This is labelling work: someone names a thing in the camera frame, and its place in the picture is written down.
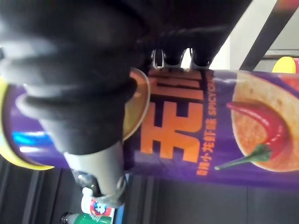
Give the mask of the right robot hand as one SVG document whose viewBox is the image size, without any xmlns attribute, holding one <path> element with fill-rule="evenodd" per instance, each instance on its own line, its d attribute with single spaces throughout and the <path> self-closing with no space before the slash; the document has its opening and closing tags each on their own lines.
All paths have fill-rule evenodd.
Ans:
<svg viewBox="0 0 299 224">
<path fill-rule="evenodd" d="M 0 73 L 26 94 L 17 106 L 37 119 L 74 171 L 92 178 L 93 196 L 124 203 L 123 121 L 133 67 L 161 49 L 178 63 L 214 58 L 248 0 L 3 0 Z"/>
</svg>

